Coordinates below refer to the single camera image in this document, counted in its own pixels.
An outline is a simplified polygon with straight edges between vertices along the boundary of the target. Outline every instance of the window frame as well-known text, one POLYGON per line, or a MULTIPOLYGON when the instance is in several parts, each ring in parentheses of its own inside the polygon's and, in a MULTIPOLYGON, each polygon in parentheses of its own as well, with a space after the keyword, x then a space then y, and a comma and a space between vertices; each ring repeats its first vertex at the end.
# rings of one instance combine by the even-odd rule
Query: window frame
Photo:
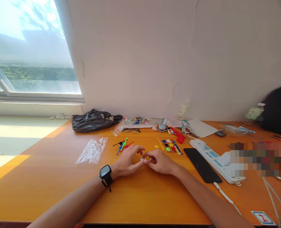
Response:
POLYGON ((60 22, 63 28, 65 40, 68 46, 70 57, 73 62, 74 71, 77 77, 78 85, 81 94, 71 94, 71 93, 40 93, 40 92, 15 92, 15 90, 6 75, 0 68, 0 87, 3 91, 0 91, 0 99, 4 100, 25 100, 25 101, 63 101, 63 102, 84 102, 83 92, 80 83, 80 74, 76 70, 76 61, 72 55, 72 24, 70 20, 69 11, 67 8, 66 1, 54 0, 57 12, 60 18, 60 22))

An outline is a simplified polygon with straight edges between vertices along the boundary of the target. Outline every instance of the label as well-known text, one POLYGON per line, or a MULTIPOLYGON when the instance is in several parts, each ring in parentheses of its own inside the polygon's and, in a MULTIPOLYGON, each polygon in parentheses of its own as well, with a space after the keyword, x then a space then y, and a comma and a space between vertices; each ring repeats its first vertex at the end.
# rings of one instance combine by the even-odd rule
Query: label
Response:
POLYGON ((189 107, 187 107, 186 105, 182 105, 180 110, 179 110, 179 115, 184 116, 186 114, 186 112, 188 111, 189 107))
POLYGON ((251 211, 251 213, 260 221, 263 225, 276 225, 271 218, 266 215, 265 212, 251 211))
POLYGON ((261 108, 251 108, 248 113, 246 114, 246 118, 256 120, 264 111, 264 109, 261 108))

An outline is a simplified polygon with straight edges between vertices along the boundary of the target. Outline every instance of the window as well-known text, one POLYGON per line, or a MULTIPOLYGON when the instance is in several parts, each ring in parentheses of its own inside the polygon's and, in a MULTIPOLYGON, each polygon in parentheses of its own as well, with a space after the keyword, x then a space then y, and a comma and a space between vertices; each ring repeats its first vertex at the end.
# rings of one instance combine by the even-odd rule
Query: window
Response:
POLYGON ((0 0, 0 91, 82 98, 54 0, 0 0))

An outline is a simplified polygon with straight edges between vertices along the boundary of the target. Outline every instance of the watch face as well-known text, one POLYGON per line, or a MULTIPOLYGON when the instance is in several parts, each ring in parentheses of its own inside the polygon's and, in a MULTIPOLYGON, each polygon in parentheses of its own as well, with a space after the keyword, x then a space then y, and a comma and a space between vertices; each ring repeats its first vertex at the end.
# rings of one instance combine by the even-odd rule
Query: watch face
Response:
POLYGON ((104 177, 106 174, 108 174, 110 172, 110 167, 108 165, 104 166, 101 170, 100 170, 100 176, 104 177))

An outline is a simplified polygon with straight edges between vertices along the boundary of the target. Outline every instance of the hand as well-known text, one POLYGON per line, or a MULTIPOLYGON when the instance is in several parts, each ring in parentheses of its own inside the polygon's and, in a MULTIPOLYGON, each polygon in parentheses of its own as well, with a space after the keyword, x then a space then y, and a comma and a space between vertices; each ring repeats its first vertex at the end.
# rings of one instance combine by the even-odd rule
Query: hand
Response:
POLYGON ((181 167, 179 164, 174 162, 171 158, 165 155, 161 150, 148 151, 143 155, 143 158, 149 156, 153 158, 147 163, 151 169, 162 174, 174 175, 177 170, 181 167))
POLYGON ((148 163, 147 160, 142 160, 134 165, 132 164, 134 155, 136 153, 143 155, 143 150, 145 150, 145 148, 139 145, 135 146, 134 144, 129 146, 127 149, 124 149, 117 161, 113 165, 111 165, 112 179, 115 180, 120 176, 128 176, 148 163))

